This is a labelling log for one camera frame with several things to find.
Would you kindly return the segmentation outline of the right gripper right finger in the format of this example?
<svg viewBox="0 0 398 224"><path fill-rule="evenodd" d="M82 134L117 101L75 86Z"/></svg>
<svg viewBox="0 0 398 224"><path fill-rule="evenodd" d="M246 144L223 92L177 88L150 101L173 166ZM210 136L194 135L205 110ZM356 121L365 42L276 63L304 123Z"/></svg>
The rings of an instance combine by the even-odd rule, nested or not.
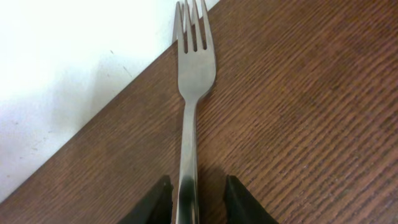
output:
<svg viewBox="0 0 398 224"><path fill-rule="evenodd" d="M224 204L227 224L279 224L234 175L226 177Z"/></svg>

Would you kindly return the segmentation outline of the steel fork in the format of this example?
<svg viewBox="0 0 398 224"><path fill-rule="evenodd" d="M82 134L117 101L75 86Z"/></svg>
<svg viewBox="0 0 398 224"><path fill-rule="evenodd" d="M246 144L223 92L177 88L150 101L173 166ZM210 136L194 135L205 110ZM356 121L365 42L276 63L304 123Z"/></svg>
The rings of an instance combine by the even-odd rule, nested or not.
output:
<svg viewBox="0 0 398 224"><path fill-rule="evenodd" d="M178 90L185 107L178 183L176 222L199 223L196 112L198 102L212 89L216 78L215 46L208 9L201 0L205 40L201 38L197 3L176 3L175 33L178 47Z"/></svg>

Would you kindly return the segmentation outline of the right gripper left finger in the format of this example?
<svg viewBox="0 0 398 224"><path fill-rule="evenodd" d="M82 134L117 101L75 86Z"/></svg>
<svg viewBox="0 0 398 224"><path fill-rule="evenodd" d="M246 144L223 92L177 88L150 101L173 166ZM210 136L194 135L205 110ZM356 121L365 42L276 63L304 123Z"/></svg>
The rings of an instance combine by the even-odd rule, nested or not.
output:
<svg viewBox="0 0 398 224"><path fill-rule="evenodd" d="M163 175L118 224L171 224L173 188L170 176Z"/></svg>

